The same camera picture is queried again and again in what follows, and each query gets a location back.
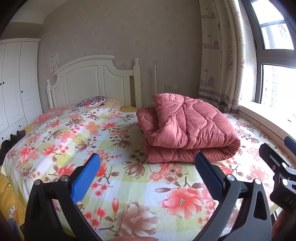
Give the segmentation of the pink quilted comforter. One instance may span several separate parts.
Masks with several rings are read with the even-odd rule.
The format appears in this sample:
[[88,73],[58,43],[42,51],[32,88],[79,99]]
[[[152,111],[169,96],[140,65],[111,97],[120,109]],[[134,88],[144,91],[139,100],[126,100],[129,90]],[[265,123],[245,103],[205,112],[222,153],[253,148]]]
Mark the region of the pink quilted comforter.
[[156,94],[152,99],[153,106],[137,110],[148,163],[192,163],[198,153],[217,162],[239,150],[235,128],[208,102],[173,93]]

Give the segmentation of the yellow cartoon blanket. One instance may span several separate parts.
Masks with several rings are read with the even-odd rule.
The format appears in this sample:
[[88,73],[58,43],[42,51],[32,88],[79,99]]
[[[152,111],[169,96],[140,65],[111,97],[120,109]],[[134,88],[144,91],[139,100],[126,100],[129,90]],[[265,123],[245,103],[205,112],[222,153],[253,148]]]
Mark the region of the yellow cartoon blanket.
[[1,214],[5,224],[18,238],[24,240],[21,226],[25,222],[26,209],[15,195],[5,175],[1,173]]

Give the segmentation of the floral bed sheet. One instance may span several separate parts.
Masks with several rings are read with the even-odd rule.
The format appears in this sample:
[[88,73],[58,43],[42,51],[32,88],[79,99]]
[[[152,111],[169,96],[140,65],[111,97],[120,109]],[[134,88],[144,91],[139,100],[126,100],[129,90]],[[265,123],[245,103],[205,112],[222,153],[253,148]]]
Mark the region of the floral bed sheet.
[[[260,157],[260,146],[271,145],[295,167],[252,124],[235,114],[224,115],[241,145],[232,158],[209,162],[238,181],[259,179],[271,217],[271,240],[295,240],[295,211],[289,214],[271,201],[274,172]],[[6,154],[1,173],[26,209],[36,180],[56,182],[93,154],[100,156],[100,168],[77,205],[101,240],[195,240],[219,204],[211,197],[195,161],[145,160],[137,112],[122,113],[103,106],[54,108],[42,114]],[[53,200],[53,204],[64,232],[74,236],[59,202]],[[231,231],[241,204],[238,199],[223,235]]]

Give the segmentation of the black object at bedside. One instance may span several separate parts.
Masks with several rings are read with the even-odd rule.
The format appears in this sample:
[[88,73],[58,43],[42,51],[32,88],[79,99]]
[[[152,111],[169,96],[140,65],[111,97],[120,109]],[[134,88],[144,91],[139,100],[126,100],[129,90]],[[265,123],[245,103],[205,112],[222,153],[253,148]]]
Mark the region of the black object at bedside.
[[5,140],[1,144],[1,151],[0,151],[0,164],[2,165],[5,159],[6,154],[9,150],[19,142],[24,136],[26,135],[26,131],[17,131],[16,135],[11,134],[9,140]]

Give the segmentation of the beige patterned curtain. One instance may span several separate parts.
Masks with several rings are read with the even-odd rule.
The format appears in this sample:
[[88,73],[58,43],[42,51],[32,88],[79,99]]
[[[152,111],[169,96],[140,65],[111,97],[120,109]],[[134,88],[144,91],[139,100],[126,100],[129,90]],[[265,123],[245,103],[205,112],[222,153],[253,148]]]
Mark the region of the beige patterned curtain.
[[257,60],[242,1],[200,1],[202,66],[199,98],[236,113],[242,99],[254,100]]

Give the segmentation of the white wardrobe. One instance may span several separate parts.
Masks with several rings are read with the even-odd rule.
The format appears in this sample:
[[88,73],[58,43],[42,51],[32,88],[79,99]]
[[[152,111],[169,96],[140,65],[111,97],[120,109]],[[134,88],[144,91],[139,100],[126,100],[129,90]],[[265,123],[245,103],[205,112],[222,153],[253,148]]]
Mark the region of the white wardrobe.
[[1,141],[42,114],[37,77],[39,41],[1,40]]

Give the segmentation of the colourful patterned round cushion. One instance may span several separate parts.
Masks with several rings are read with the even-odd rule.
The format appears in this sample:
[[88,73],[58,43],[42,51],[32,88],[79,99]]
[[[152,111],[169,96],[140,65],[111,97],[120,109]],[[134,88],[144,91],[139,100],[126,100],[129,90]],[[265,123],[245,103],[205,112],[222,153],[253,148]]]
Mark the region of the colourful patterned round cushion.
[[85,107],[85,108],[98,108],[102,104],[106,102],[105,96],[96,96],[96,97],[90,97],[79,104],[76,105],[76,107]]

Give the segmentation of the cream floral pillow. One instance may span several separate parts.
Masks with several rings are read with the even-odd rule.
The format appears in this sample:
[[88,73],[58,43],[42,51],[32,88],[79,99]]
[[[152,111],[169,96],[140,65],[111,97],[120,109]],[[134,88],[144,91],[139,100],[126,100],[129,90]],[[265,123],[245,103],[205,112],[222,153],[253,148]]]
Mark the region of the cream floral pillow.
[[117,110],[120,110],[123,108],[123,103],[117,99],[107,99],[104,104],[102,104],[103,107],[106,108],[115,108]]

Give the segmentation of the yellow pillow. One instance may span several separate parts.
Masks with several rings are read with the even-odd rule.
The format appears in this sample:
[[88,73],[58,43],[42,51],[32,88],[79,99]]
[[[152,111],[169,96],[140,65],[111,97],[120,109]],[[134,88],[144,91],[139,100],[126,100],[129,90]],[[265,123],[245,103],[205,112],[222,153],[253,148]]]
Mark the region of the yellow pillow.
[[133,106],[126,106],[120,109],[120,111],[122,111],[123,113],[129,113],[129,112],[136,112],[137,108],[133,107]]

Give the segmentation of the white wooden headboard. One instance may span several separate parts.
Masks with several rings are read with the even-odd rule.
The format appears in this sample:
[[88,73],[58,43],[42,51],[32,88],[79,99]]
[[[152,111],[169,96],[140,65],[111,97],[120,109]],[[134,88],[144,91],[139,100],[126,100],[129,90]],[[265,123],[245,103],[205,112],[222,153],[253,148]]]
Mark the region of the white wooden headboard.
[[75,106],[85,99],[105,96],[123,106],[142,107],[142,83],[139,59],[130,70],[114,66],[113,55],[91,55],[75,59],[54,72],[56,82],[47,80],[50,108]]

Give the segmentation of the dark framed window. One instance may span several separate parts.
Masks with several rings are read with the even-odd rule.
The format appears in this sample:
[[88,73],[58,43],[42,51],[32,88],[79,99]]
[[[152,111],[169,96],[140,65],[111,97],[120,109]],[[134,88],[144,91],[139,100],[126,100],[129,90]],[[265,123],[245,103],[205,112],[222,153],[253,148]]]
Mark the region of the dark framed window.
[[254,101],[295,121],[295,20],[280,1],[243,1],[256,53]]

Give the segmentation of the white slim standing lamp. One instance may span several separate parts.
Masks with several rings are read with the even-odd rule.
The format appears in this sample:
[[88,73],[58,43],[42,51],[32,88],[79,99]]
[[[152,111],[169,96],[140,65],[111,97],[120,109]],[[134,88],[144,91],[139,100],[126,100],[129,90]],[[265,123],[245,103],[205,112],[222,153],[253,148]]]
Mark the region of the white slim standing lamp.
[[154,66],[154,93],[158,93],[157,66]]

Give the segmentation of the wall power outlet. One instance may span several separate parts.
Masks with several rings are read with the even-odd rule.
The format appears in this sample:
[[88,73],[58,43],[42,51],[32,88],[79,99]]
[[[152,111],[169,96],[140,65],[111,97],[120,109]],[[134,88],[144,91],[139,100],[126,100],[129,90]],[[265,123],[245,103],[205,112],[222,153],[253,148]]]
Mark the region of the wall power outlet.
[[165,84],[164,85],[164,92],[179,93],[180,86],[178,84]]

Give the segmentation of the paper notices on wall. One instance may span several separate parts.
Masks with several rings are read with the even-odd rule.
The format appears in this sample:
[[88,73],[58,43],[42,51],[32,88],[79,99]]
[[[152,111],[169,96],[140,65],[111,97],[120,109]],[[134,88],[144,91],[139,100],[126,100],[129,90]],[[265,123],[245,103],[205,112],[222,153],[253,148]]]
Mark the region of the paper notices on wall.
[[49,58],[49,75],[54,74],[59,69],[59,53]]

